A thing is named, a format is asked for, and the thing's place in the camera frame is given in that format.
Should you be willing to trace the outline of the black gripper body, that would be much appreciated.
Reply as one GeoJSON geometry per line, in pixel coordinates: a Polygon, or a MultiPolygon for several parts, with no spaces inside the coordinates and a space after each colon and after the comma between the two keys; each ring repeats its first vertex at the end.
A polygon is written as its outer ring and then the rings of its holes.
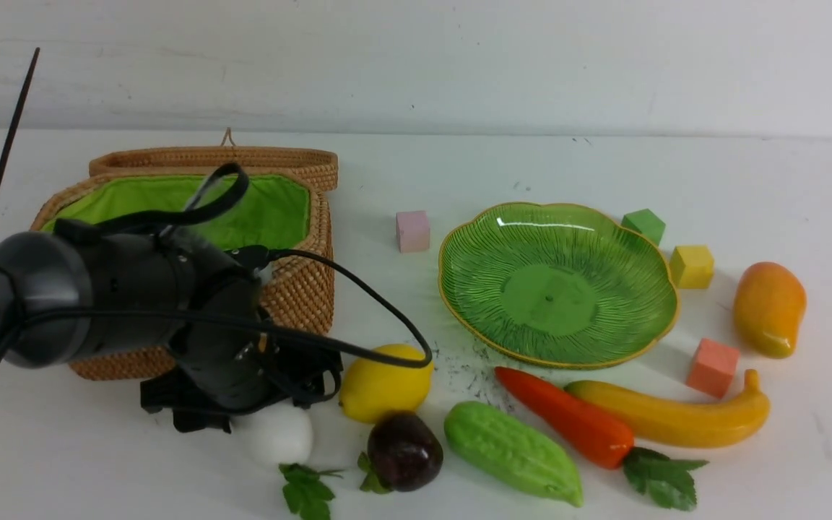
{"type": "Polygon", "coordinates": [[[229,432],[234,417],[258,412],[287,399],[307,408],[331,398],[326,380],[340,385],[343,364],[332,352],[283,335],[229,328],[208,317],[245,319],[271,325],[259,302],[258,279],[149,279],[141,284],[143,310],[185,310],[201,321],[165,322],[157,338],[173,359],[165,374],[141,382],[145,412],[169,410],[177,431],[205,428],[229,432]]]}

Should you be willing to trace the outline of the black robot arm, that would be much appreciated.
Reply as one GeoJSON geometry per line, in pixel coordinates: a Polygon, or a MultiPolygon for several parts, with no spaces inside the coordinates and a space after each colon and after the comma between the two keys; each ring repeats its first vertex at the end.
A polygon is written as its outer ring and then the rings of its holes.
{"type": "MultiPolygon", "coordinates": [[[[172,238],[97,233],[72,222],[66,233],[18,233],[0,243],[0,339],[23,317],[60,308],[185,310],[271,324],[258,303],[271,279],[264,246],[222,250],[179,228],[172,238]]],[[[21,368],[161,347],[173,367],[142,376],[141,406],[168,409],[175,429],[230,432],[234,417],[288,399],[326,401],[335,352],[254,331],[162,317],[66,317],[28,326],[6,359],[21,368]]]]}

